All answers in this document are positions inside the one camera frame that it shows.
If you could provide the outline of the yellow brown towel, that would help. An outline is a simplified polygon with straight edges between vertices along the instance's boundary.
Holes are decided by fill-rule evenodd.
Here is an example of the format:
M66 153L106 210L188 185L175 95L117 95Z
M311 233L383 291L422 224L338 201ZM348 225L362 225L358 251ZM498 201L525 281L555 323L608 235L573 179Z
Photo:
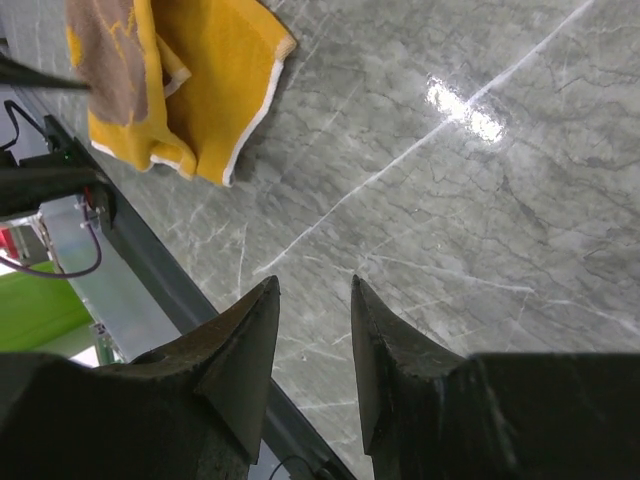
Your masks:
M230 186L296 42L258 1L69 1L97 150Z

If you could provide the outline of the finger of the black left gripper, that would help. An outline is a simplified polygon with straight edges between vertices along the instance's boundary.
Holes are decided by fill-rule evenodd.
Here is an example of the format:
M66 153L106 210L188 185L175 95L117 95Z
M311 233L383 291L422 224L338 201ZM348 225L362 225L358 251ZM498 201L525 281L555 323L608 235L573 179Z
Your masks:
M89 91L90 87L77 80L65 79L34 70L16 62L4 53L0 55L0 84L35 89Z

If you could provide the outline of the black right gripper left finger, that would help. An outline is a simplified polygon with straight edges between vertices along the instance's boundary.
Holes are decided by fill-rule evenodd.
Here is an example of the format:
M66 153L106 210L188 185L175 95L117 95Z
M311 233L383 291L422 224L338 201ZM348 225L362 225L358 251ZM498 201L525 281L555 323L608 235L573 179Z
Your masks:
M244 479L259 456L280 313L270 276L125 364L1 357L5 479Z

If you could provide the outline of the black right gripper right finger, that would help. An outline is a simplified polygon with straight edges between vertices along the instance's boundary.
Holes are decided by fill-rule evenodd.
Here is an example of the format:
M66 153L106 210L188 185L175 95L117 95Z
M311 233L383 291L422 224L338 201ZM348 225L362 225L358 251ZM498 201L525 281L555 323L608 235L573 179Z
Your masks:
M378 479L635 479L639 358L459 356L351 287L363 448Z

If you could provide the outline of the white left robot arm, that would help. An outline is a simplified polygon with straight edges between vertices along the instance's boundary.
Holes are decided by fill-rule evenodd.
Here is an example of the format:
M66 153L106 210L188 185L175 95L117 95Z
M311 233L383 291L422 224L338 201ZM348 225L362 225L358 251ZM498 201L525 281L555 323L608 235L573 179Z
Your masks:
M1 218L14 219L36 212L46 202L82 195L100 225L112 229L117 213L115 189L79 139L52 115L37 121L13 100L4 101L3 107L14 135L1 146ZM20 120L44 140L45 154L14 157L11 149L20 138Z

